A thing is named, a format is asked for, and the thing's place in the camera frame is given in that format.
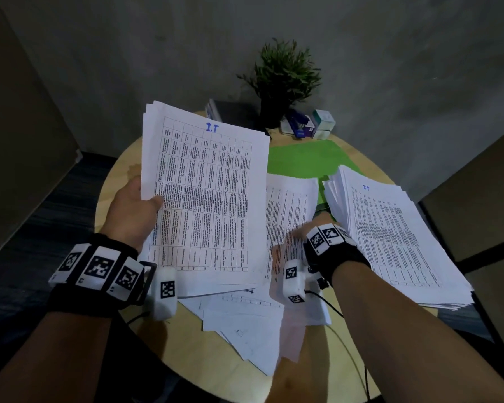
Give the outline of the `person's right hand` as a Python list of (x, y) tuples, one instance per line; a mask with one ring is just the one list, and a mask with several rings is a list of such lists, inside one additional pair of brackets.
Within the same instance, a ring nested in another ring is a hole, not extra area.
[[(324, 225), (333, 224), (339, 231), (344, 231), (344, 237), (340, 237), (341, 244), (314, 244), (313, 235), (321, 234), (324, 240), (327, 237), (323, 234)], [(333, 220), (332, 216), (323, 212), (315, 217), (312, 221), (304, 223), (299, 228), (293, 230), (286, 239), (289, 242), (296, 238), (299, 249), (304, 256), (305, 265), (311, 266), (315, 271), (335, 271), (340, 265), (348, 262), (360, 262), (362, 254), (349, 243), (349, 236), (346, 229), (338, 221)]]

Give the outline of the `person's left hand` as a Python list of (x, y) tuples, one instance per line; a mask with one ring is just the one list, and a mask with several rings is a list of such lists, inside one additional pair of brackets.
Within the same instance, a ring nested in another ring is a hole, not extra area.
[(141, 177), (135, 176), (117, 191), (99, 233), (141, 252), (158, 215), (144, 216), (141, 200)]

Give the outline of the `thin stack of printed sheets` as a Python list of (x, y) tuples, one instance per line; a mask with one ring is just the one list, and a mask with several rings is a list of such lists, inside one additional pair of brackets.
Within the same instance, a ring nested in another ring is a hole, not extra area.
[(146, 105), (141, 197), (163, 206), (140, 256), (176, 270), (179, 297), (266, 285), (269, 145), (264, 132)]

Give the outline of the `thick stack of printed sheets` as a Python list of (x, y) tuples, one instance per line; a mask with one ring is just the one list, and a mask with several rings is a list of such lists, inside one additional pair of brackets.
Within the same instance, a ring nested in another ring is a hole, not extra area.
[(323, 186), (332, 216), (384, 281), (426, 307), (456, 311), (474, 303), (472, 286), (400, 186), (345, 165)]

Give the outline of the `person's right forearm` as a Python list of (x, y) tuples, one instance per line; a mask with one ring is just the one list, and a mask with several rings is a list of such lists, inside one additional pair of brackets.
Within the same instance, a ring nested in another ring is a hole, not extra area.
[(504, 379), (494, 368), (365, 264), (341, 264), (332, 285), (386, 403), (504, 403)]

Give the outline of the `person's left forearm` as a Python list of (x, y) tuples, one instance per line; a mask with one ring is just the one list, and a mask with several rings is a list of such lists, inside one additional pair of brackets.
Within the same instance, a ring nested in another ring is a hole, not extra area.
[(0, 403), (93, 403), (112, 320), (47, 313), (0, 371)]

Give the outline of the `dark spiral notebook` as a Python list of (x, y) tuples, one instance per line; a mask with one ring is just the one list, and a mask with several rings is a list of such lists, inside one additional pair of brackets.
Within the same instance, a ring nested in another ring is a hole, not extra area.
[(221, 123), (266, 132), (256, 108), (248, 103), (209, 99), (205, 112), (209, 119)]

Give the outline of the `printed table sheet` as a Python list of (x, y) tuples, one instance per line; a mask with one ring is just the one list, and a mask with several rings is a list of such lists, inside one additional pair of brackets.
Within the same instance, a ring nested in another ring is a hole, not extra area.
[(286, 261), (305, 260), (302, 240), (293, 231), (312, 220), (319, 196), (316, 178), (267, 174), (266, 223), (269, 262), (267, 279), (281, 281)]

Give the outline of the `brown cabinet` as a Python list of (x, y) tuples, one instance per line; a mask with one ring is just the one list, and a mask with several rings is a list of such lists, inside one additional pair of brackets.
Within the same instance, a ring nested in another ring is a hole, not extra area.
[(80, 148), (0, 7), (0, 250)]

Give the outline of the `pile of loose white sheets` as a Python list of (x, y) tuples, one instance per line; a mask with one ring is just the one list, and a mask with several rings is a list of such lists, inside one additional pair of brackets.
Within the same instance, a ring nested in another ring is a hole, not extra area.
[(217, 333), (267, 376), (282, 358), (298, 362), (307, 327), (332, 322), (326, 303), (317, 296), (306, 296), (303, 302), (281, 293), (273, 298), (266, 287), (179, 302), (202, 320), (204, 332)]

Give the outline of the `green folder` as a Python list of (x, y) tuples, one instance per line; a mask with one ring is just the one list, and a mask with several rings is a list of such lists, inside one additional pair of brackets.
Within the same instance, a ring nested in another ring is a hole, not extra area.
[(316, 178), (319, 184), (318, 202), (326, 202), (323, 181), (345, 165), (361, 173), (360, 168), (335, 142), (330, 140), (270, 147), (267, 173), (294, 178)]

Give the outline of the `blue stapler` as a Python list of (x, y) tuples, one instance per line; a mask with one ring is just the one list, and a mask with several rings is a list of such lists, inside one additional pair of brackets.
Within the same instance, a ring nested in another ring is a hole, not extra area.
[(312, 119), (302, 112), (290, 108), (285, 114), (285, 118), (293, 132), (293, 135), (298, 139), (313, 137), (315, 125)]

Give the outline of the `potted green plant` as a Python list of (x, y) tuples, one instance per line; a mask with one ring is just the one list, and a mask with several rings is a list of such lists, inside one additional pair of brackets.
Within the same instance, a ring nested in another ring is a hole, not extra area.
[(275, 129), (291, 107), (304, 102), (322, 84), (320, 68), (310, 49), (298, 46), (295, 40), (272, 38), (262, 46), (259, 59), (249, 74), (236, 77), (260, 99), (262, 126)]

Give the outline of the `teal and white box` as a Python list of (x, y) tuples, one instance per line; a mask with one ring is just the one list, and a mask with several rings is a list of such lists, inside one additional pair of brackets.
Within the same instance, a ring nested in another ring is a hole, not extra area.
[(336, 121), (327, 110), (314, 109), (312, 113), (312, 121), (316, 130), (332, 131), (335, 127)]

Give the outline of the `brown chair with black frame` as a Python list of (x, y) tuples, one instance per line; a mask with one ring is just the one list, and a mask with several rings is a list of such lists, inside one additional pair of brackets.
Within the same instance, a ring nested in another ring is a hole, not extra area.
[(504, 135), (419, 204), (504, 352)]

